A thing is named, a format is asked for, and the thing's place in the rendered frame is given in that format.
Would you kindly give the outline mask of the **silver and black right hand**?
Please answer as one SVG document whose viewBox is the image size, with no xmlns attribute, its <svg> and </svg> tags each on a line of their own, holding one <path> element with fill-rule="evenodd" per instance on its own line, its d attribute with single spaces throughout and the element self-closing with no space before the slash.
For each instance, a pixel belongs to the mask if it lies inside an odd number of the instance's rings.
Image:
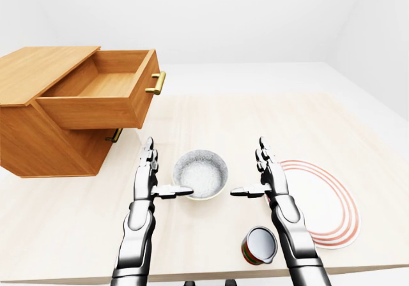
<svg viewBox="0 0 409 286">
<path fill-rule="evenodd" d="M 259 138 L 259 148 L 255 151 L 256 166 L 261 174 L 260 183 L 248 184 L 230 191 L 234 197 L 258 198 L 267 195 L 270 199 L 289 193 L 284 169 L 275 159 L 266 138 Z"/>
</svg>

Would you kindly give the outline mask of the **silver and black left hand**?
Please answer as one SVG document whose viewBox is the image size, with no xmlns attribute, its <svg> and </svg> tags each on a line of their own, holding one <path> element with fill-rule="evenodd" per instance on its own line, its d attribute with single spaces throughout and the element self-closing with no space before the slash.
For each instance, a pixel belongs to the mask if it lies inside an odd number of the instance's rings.
<svg viewBox="0 0 409 286">
<path fill-rule="evenodd" d="M 154 140 L 148 137 L 143 146 L 139 165 L 134 179 L 134 200 L 175 199 L 177 196 L 191 195 L 192 188 L 172 184 L 158 185 L 158 151 L 155 149 Z"/>
</svg>

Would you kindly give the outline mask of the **grey patterned bowl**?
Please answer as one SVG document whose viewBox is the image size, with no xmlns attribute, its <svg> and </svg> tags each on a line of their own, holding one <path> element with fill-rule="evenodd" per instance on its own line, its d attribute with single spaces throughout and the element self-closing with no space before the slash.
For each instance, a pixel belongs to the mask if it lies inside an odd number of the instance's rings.
<svg viewBox="0 0 409 286">
<path fill-rule="evenodd" d="M 193 190 L 187 198 L 205 201 L 218 196 L 226 186 L 228 166 L 217 154 L 195 149 L 182 155 L 173 168 L 173 183 Z"/>
</svg>

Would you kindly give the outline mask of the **wooden cabinet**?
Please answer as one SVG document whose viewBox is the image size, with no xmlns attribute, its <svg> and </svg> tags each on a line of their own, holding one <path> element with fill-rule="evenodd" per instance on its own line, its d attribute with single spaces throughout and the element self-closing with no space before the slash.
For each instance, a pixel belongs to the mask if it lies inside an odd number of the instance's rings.
<svg viewBox="0 0 409 286">
<path fill-rule="evenodd" d="M 0 167 L 20 177 L 90 176 L 36 99 L 98 50 L 24 47 L 0 57 Z"/>
</svg>

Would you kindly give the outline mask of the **white plate with red rings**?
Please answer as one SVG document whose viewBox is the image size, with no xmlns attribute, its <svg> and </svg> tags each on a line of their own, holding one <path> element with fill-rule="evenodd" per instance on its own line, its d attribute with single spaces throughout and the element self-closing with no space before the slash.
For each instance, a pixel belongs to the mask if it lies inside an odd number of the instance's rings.
<svg viewBox="0 0 409 286">
<path fill-rule="evenodd" d="M 359 207 L 349 189 L 325 169 L 303 161 L 280 162 L 289 194 L 303 212 L 305 226 L 318 248 L 340 249 L 359 236 Z"/>
</svg>

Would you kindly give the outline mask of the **closed wooden drawer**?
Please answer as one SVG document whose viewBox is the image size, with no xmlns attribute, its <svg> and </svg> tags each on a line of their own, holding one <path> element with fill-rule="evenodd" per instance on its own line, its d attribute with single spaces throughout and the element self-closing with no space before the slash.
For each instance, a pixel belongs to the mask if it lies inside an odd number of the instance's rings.
<svg viewBox="0 0 409 286">
<path fill-rule="evenodd" d="M 111 148 L 111 139 L 117 129 L 63 130 L 67 141 L 79 155 L 78 164 L 84 169 L 84 175 L 95 176 Z"/>
</svg>

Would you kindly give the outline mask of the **red and green tin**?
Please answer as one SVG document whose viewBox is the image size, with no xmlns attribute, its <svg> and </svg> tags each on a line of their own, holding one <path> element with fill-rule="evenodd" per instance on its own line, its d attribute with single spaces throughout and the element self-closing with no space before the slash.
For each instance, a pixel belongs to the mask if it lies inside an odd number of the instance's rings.
<svg viewBox="0 0 409 286">
<path fill-rule="evenodd" d="M 274 234 L 262 226 L 251 228 L 241 244 L 244 259 L 254 266 L 271 264 L 277 250 L 278 243 Z"/>
</svg>

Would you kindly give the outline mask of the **open wooden drawer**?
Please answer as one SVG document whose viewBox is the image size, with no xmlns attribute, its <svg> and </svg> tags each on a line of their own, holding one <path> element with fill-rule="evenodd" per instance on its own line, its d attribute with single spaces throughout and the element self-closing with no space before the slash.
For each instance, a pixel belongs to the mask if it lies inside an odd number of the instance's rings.
<svg viewBox="0 0 409 286">
<path fill-rule="evenodd" d="M 153 49 L 98 50 L 36 101 L 63 129 L 141 128 L 159 72 Z"/>
</svg>

